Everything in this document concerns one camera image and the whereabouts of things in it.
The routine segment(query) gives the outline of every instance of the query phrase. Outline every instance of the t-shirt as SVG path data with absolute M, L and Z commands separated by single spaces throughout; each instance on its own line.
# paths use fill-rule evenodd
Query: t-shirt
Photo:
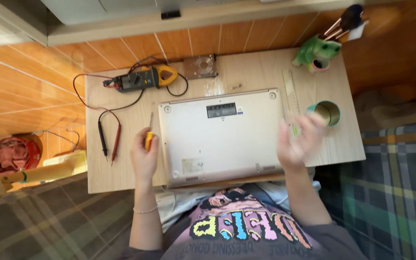
M 163 250 L 129 247 L 119 259 L 365 259 L 343 227 L 300 227 L 283 210 L 263 204 L 240 188 L 219 191 L 202 201 L 163 240 Z

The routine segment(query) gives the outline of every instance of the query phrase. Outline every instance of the sticker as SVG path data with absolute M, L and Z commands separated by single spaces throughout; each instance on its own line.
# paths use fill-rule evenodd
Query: sticker
M 182 174 L 203 174 L 203 158 L 182 159 Z

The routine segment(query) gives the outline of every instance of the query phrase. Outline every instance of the transparent ruler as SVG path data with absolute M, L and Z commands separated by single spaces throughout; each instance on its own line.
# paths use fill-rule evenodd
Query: transparent ruler
M 288 103 L 288 116 L 299 115 L 298 98 L 296 97 L 296 90 L 293 84 L 292 71 L 289 69 L 282 70 L 283 84 L 285 85 L 286 99 Z M 301 127 L 296 124 L 290 125 L 290 131 L 293 136 L 301 135 Z

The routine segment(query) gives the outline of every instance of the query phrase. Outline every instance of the teal cup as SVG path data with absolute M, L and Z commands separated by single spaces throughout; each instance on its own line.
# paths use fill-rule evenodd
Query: teal cup
M 327 100 L 309 106 L 306 112 L 315 112 L 321 115 L 329 127 L 337 125 L 341 118 L 338 105 Z

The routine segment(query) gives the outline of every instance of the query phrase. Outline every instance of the green frog figurine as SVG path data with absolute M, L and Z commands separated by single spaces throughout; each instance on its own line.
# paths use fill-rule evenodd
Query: green frog figurine
M 340 53 L 341 43 L 324 41 L 318 36 L 315 35 L 301 45 L 296 58 L 292 61 L 293 66 L 299 67 L 305 64 L 311 70 L 314 60 L 327 61 L 330 66 L 330 59 Z

